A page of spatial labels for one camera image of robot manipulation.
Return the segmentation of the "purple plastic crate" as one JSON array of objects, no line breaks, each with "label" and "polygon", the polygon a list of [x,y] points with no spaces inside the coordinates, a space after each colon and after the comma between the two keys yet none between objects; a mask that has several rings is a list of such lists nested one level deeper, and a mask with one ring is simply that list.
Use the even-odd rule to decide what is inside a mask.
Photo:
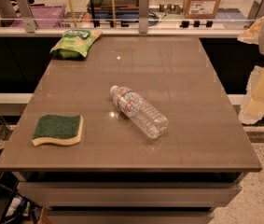
[{"label": "purple plastic crate", "polygon": [[61,6],[32,6],[32,18],[19,17],[11,24],[12,27],[23,27],[27,21],[38,28],[56,28],[62,26],[66,5]]}]

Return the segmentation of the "green rice chip bag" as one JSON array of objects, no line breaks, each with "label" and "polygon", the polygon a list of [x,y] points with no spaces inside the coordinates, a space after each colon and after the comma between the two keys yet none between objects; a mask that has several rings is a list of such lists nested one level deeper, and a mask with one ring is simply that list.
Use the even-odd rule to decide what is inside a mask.
[{"label": "green rice chip bag", "polygon": [[101,34],[101,31],[92,29],[67,30],[50,52],[58,54],[63,59],[77,58],[79,56],[86,58],[90,46]]}]

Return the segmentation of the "green and yellow sponge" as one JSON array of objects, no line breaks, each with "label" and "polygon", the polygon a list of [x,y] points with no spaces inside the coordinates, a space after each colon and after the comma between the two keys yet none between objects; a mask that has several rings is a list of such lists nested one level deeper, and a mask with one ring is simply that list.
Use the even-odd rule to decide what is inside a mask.
[{"label": "green and yellow sponge", "polygon": [[46,115],[41,117],[32,138],[35,147],[44,144],[71,146],[81,140],[84,119],[81,115],[59,116]]}]

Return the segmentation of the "clear plastic water bottle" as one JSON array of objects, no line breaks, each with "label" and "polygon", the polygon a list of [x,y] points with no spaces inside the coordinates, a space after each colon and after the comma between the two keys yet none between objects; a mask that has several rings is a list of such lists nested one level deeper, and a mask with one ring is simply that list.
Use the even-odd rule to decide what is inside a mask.
[{"label": "clear plastic water bottle", "polygon": [[151,103],[128,87],[110,89],[114,104],[149,138],[158,139],[169,121]]}]

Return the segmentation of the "cardboard box with label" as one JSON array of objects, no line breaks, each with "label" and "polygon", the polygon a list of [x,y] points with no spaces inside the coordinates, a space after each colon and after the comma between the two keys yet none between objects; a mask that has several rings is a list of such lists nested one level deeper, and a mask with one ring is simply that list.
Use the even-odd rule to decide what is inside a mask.
[{"label": "cardboard box with label", "polygon": [[183,13],[187,19],[214,19],[221,0],[184,0]]}]

